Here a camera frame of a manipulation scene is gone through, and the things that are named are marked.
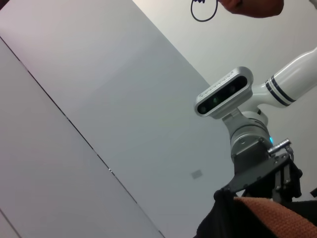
black stripe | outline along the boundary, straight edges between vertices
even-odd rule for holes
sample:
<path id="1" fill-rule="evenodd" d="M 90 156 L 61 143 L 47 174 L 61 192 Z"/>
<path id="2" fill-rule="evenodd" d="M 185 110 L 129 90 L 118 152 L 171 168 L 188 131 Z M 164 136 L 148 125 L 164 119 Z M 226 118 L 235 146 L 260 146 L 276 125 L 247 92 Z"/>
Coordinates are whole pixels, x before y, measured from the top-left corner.
<path id="1" fill-rule="evenodd" d="M 285 103 L 282 99 L 280 99 L 276 93 L 274 93 L 274 91 L 272 90 L 271 86 L 269 85 L 268 81 L 265 83 L 266 88 L 268 89 L 268 91 L 272 94 L 272 96 L 282 105 L 288 107 L 289 104 Z"/>
<path id="2" fill-rule="evenodd" d="M 275 81 L 274 75 L 272 76 L 271 81 L 272 81 L 273 85 L 275 86 L 275 88 L 278 90 L 278 92 L 279 92 L 280 94 L 282 94 L 282 96 L 283 96 L 284 98 L 286 98 L 288 101 L 290 101 L 290 102 L 292 102 L 292 103 L 296 101 L 296 100 L 294 100 L 294 99 L 291 99 L 291 98 L 279 87 L 279 85 L 278 85 L 277 82 Z"/>

hand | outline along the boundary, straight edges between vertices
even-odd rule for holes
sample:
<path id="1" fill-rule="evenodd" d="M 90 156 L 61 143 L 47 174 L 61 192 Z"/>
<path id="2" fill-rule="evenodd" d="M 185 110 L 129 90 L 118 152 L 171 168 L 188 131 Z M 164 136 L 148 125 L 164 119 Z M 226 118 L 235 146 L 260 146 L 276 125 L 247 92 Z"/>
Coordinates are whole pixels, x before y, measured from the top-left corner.
<path id="1" fill-rule="evenodd" d="M 219 0 L 233 14 L 256 18 L 279 15 L 284 7 L 284 0 Z"/>

black cable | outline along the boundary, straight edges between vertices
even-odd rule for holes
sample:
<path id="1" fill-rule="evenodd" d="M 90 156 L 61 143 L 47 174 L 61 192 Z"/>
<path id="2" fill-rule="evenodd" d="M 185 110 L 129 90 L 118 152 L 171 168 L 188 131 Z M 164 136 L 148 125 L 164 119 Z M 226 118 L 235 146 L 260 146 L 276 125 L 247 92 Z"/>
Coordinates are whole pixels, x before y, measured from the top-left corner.
<path id="1" fill-rule="evenodd" d="M 203 3 L 205 3 L 205 0 L 192 0 L 192 5 L 191 5 L 191 7 L 190 7 L 190 12 L 192 13 L 193 18 L 194 18 L 196 21 L 198 21 L 198 22 L 206 22 L 206 21 L 210 21 L 211 19 L 213 19 L 213 17 L 214 17 L 214 16 L 216 15 L 216 13 L 217 13 L 218 0 L 216 0 L 216 7 L 215 7 L 215 9 L 214 9 L 213 15 L 212 15 L 210 18 L 206 19 L 206 20 L 200 20 L 200 19 L 198 19 L 198 18 L 195 17 L 195 15 L 194 15 L 194 13 L 193 13 L 193 4 L 194 4 L 195 1 L 198 1 L 198 2 L 201 2 L 201 1 L 202 1 Z"/>

cable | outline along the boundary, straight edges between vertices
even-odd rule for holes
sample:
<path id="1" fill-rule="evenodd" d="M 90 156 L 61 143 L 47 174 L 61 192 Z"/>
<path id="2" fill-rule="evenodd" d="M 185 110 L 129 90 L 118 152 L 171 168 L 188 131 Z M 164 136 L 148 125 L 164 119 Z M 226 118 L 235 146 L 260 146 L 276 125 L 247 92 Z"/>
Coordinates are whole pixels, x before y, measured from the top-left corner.
<path id="1" fill-rule="evenodd" d="M 195 1 L 198 1 L 198 2 L 201 2 L 201 1 L 202 1 L 203 3 L 205 3 L 205 0 L 192 0 L 192 5 L 191 5 L 191 7 L 190 7 L 190 12 L 192 13 L 193 18 L 194 18 L 196 21 L 198 21 L 198 22 L 206 22 L 206 21 L 210 21 L 211 19 L 213 19 L 213 17 L 214 17 L 214 16 L 216 15 L 216 13 L 217 13 L 218 0 L 216 0 L 216 7 L 215 7 L 215 9 L 214 9 L 213 15 L 212 15 L 210 18 L 206 19 L 206 20 L 200 20 L 200 19 L 198 19 L 198 18 L 195 17 L 195 15 L 194 15 L 194 13 L 193 13 L 193 4 L 194 4 Z"/>

